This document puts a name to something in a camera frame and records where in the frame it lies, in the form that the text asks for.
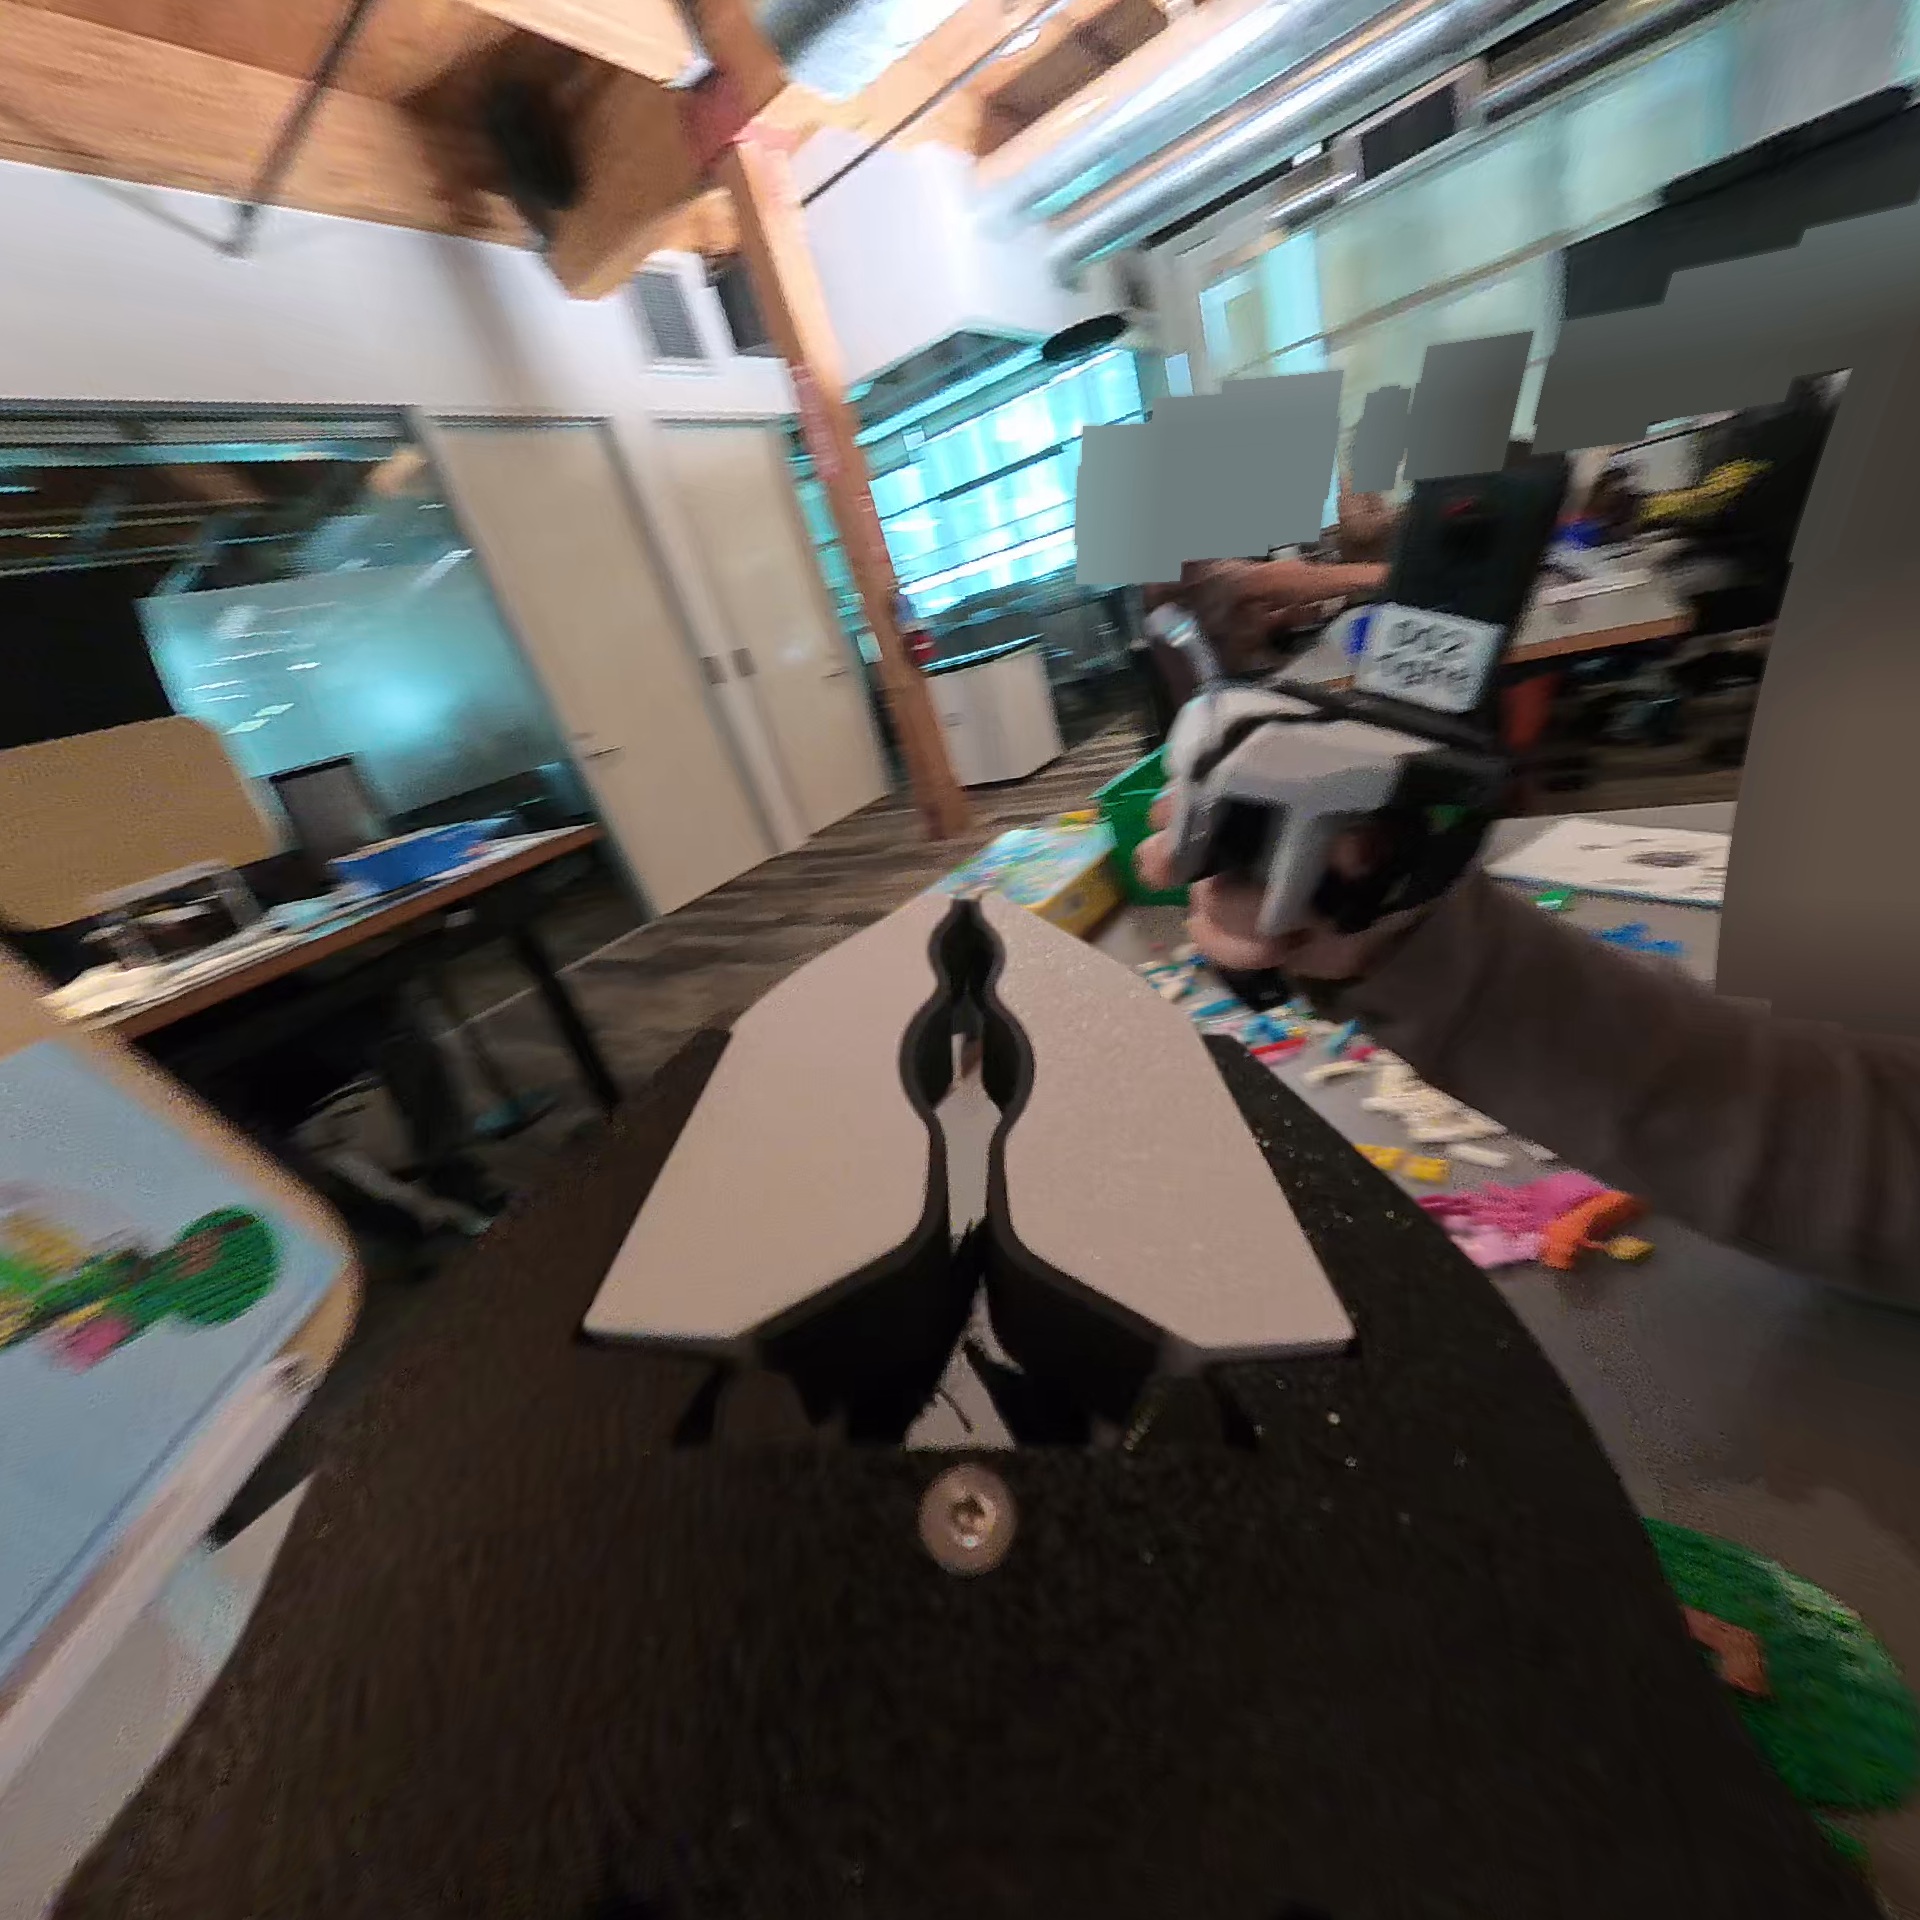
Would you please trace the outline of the white door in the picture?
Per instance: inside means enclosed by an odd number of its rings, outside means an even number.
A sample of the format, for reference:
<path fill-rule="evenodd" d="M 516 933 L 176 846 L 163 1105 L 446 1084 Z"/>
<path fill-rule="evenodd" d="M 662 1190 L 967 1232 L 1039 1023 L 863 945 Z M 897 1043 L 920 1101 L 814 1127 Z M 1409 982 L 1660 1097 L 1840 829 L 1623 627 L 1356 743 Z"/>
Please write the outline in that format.
<path fill-rule="evenodd" d="M 646 908 L 774 849 L 606 420 L 423 417 L 486 585 Z"/>
<path fill-rule="evenodd" d="M 669 422 L 662 452 L 781 793 L 816 836 L 888 788 L 857 648 L 843 636 L 769 422 Z"/>

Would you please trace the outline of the pink and orange brick assembly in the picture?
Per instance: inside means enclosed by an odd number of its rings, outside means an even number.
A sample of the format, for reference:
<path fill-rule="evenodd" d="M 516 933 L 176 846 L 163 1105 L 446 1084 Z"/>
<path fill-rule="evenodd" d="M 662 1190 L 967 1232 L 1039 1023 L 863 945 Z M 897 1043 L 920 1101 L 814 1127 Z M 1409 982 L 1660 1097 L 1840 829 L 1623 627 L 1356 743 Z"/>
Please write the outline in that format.
<path fill-rule="evenodd" d="M 1644 1201 L 1580 1171 L 1528 1184 L 1430 1193 L 1415 1201 L 1480 1270 L 1539 1263 L 1567 1272 L 1583 1254 L 1628 1233 Z"/>

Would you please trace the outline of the black wall speaker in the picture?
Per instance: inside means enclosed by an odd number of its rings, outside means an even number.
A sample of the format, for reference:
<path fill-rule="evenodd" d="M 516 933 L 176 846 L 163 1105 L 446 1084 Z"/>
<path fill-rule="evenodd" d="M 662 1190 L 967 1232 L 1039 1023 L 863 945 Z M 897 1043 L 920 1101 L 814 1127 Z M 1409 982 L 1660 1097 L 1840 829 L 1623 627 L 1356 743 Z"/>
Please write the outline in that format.
<path fill-rule="evenodd" d="M 760 316 L 749 263 L 739 254 L 709 261 L 709 286 L 720 301 L 733 353 L 779 359 L 781 350 Z"/>

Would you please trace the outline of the white cabinet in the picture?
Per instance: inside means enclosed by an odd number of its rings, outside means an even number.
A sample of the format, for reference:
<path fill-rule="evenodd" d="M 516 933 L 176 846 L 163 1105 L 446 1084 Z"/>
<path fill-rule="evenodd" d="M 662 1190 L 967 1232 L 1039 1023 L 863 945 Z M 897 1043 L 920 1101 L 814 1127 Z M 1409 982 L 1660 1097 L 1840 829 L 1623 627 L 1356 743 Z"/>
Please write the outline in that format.
<path fill-rule="evenodd" d="M 1039 636 L 942 657 L 924 678 L 960 787 L 1014 783 L 1064 751 Z"/>

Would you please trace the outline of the silver ventilation duct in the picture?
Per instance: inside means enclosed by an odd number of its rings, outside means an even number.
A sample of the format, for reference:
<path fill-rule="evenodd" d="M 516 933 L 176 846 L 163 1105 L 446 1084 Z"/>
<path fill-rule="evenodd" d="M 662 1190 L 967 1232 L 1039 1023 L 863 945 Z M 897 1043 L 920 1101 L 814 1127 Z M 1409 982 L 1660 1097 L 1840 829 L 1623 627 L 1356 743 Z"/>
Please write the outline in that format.
<path fill-rule="evenodd" d="M 1235 4 L 983 160 L 974 198 L 1064 291 L 1197 300 L 1331 227 L 1348 301 L 1393 304 L 1910 95 L 1915 4 Z"/>

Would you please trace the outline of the yellow brick set box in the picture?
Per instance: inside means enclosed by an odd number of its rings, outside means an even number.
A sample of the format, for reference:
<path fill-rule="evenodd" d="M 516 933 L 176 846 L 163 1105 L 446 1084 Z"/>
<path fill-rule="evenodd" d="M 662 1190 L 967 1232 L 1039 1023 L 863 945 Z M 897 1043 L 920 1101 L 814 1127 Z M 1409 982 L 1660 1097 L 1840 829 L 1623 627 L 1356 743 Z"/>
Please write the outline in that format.
<path fill-rule="evenodd" d="M 1089 807 L 999 831 L 942 879 L 942 892 L 999 895 L 1078 939 L 1125 904 L 1113 828 Z"/>

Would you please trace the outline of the pile of loose coloured bricks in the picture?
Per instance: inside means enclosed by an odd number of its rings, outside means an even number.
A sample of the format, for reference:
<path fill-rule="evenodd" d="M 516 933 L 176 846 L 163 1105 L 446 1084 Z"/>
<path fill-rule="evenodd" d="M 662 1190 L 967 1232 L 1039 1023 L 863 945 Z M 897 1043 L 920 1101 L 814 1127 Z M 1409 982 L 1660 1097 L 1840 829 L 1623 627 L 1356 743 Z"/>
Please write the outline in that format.
<path fill-rule="evenodd" d="M 1205 1035 L 1238 1043 L 1356 1153 L 1417 1198 L 1524 1187 L 1566 1171 L 1535 1143 L 1430 1088 L 1356 1023 L 1291 1001 L 1254 1007 L 1183 943 L 1147 945 L 1134 972 Z"/>

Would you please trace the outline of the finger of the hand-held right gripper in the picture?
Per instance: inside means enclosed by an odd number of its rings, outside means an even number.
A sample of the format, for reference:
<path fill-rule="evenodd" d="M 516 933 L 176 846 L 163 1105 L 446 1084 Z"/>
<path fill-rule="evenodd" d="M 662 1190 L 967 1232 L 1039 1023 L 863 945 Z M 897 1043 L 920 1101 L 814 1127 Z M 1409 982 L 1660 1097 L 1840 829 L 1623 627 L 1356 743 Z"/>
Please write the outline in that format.
<path fill-rule="evenodd" d="M 1160 763 L 1168 815 L 1159 839 L 1168 883 L 1193 883 L 1215 870 L 1232 809 L 1227 760 L 1276 718 L 1277 692 L 1271 688 L 1200 688 L 1177 711 Z"/>
<path fill-rule="evenodd" d="M 1232 755 L 1232 803 L 1251 822 L 1232 872 L 1256 892 L 1256 933 L 1296 927 L 1328 853 L 1350 824 L 1392 799 L 1408 734 L 1352 720 L 1267 721 Z"/>

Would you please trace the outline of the wooden table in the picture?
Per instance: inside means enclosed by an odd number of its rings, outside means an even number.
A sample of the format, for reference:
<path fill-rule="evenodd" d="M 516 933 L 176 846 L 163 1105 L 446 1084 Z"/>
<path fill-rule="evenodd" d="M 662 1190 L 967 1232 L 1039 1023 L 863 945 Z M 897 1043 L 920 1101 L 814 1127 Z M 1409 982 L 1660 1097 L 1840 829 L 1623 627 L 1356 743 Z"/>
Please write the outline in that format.
<path fill-rule="evenodd" d="M 155 1049 L 166 1064 L 230 1071 L 497 943 L 528 975 L 592 1104 L 612 1113 L 621 1089 L 540 931 L 559 879 L 598 857 L 603 841 L 590 824 L 518 833 L 456 870 L 351 903 L 277 943 L 243 941 L 238 957 L 209 974 L 103 1012 L 57 1015 L 55 1025 Z"/>

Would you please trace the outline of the grey desk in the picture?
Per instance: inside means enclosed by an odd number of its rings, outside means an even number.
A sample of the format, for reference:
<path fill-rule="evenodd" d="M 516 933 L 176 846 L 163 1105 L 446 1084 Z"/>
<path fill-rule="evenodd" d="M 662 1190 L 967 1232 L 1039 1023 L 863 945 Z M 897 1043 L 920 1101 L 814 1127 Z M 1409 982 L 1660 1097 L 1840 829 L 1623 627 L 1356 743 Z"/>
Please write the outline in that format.
<path fill-rule="evenodd" d="M 1665 1229 L 1494 1285 L 1215 1055 L 1360 1325 L 1246 1447 L 676 1447 L 576 1336 L 703 1030 L 469 1259 L 327 1448 L 199 1711 L 55 1915 L 1878 1915 L 1689 1641 L 1640 1509 L 1915 1665 L 1915 1318 Z"/>

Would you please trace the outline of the person's right hand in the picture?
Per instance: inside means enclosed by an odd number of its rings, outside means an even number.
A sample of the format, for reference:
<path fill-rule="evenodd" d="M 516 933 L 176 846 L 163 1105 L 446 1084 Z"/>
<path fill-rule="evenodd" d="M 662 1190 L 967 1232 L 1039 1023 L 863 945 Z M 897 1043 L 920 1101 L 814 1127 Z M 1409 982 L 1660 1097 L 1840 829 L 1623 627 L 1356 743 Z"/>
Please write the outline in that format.
<path fill-rule="evenodd" d="M 1307 990 L 1332 990 L 1373 974 L 1424 924 L 1428 908 L 1415 904 L 1361 931 L 1340 931 L 1307 915 L 1272 935 L 1259 931 L 1262 894 L 1227 877 L 1174 879 L 1172 815 L 1177 799 L 1163 788 L 1149 813 L 1151 831 L 1136 853 L 1139 877 L 1153 892 L 1174 885 L 1188 888 L 1185 931 L 1196 949 L 1215 967 L 1236 974 L 1280 972 Z M 1390 849 L 1385 815 L 1373 813 L 1347 829 L 1328 847 L 1328 875 L 1347 879 L 1368 875 Z"/>

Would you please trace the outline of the green plastic bin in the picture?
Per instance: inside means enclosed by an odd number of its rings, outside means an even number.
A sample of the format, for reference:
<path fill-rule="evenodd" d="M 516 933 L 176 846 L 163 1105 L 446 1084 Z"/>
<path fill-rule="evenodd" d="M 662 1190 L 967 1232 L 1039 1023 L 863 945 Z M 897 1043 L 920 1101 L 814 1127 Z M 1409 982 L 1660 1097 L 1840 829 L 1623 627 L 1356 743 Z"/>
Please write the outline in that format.
<path fill-rule="evenodd" d="M 1140 756 L 1134 765 L 1104 782 L 1089 807 L 1109 828 L 1110 875 L 1119 899 L 1129 904 L 1188 904 L 1181 885 L 1153 886 L 1139 870 L 1139 849 L 1153 828 L 1153 804 L 1163 788 L 1163 747 Z"/>

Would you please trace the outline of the white paper sheet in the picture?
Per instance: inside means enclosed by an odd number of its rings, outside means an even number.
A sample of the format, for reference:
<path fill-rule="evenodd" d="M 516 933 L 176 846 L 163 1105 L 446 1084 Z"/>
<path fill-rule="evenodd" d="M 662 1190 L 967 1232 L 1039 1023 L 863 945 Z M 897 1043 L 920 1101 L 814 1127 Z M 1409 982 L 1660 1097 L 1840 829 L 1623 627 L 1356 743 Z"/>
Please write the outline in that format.
<path fill-rule="evenodd" d="M 1480 867 L 1510 885 L 1717 909 L 1729 847 L 1728 831 L 1566 819 Z"/>

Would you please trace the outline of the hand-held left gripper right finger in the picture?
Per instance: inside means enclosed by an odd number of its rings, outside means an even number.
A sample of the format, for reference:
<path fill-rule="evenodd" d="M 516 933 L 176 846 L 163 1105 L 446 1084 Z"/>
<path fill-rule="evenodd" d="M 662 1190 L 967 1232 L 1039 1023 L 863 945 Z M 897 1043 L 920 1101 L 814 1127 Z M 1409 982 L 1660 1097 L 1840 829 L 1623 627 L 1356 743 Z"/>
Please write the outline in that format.
<path fill-rule="evenodd" d="M 996 895 L 981 949 L 983 1280 L 1008 1359 L 1117 1428 L 1160 1381 L 1347 1353 L 1352 1316 L 1188 1016 Z"/>

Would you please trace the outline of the black ceiling device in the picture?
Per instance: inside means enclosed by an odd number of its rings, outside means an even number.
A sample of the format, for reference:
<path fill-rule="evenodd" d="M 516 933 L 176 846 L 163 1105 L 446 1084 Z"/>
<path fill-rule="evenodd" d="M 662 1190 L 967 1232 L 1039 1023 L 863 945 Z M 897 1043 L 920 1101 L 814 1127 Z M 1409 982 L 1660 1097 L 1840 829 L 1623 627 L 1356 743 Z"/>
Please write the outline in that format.
<path fill-rule="evenodd" d="M 495 72 L 480 102 L 495 189 L 547 251 L 582 195 L 582 172 L 555 99 L 528 78 Z"/>

